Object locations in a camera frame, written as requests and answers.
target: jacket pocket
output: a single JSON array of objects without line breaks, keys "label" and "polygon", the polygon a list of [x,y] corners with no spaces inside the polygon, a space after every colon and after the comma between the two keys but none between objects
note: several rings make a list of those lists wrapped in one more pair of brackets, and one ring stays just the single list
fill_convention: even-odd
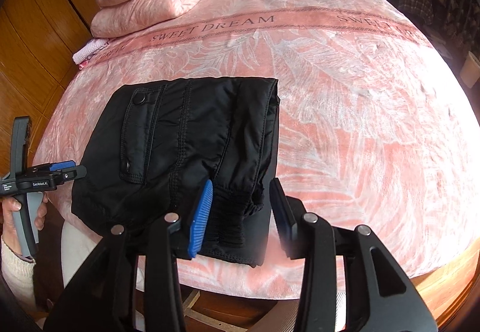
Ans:
[{"label": "jacket pocket", "polygon": [[125,112],[120,142],[120,178],[145,184],[158,109],[166,85],[137,88]]}]

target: person's arm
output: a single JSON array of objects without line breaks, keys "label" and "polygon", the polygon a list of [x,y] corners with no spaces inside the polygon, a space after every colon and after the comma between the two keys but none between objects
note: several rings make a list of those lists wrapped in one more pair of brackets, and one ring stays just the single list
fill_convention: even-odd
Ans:
[{"label": "person's arm", "polygon": [[[46,195],[37,211],[35,226],[43,229],[45,214],[47,213]],[[22,250],[15,230],[12,212],[20,210],[20,203],[14,198],[5,198],[1,202],[3,211],[3,228],[1,237],[1,272],[13,295],[22,308],[28,312],[36,311],[35,295],[33,291],[33,268],[35,260],[28,260],[21,256]]]}]

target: white trash can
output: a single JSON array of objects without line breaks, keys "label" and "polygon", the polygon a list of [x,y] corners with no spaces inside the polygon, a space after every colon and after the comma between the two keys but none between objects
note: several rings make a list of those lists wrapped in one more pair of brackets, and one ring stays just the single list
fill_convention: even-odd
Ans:
[{"label": "white trash can", "polygon": [[480,78],[480,61],[478,61],[477,57],[474,56],[471,51],[469,51],[469,55],[466,56],[465,64],[463,64],[462,71],[460,72],[460,78],[469,88]]}]

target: bed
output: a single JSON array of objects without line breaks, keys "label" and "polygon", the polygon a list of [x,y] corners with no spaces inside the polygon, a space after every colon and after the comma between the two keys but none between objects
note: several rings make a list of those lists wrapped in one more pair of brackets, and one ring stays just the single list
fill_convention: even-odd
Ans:
[{"label": "bed", "polygon": [[[370,225],[410,277],[475,246],[479,124],[440,55],[385,0],[201,0],[117,38],[66,89],[34,164],[79,162],[121,85],[205,76],[279,79],[285,192],[336,226]],[[99,241],[70,211],[71,184],[50,197]],[[178,270],[191,287],[289,299],[299,296],[303,264],[286,259],[271,219],[263,266],[197,257]]]}]

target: white sweater sleeve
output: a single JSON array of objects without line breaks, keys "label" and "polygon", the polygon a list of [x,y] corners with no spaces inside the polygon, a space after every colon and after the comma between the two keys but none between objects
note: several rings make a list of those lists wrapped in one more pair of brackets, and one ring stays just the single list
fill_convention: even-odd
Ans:
[{"label": "white sweater sleeve", "polygon": [[1,272],[13,295],[25,312],[37,310],[33,291],[33,267],[35,261],[20,259],[1,240]]}]

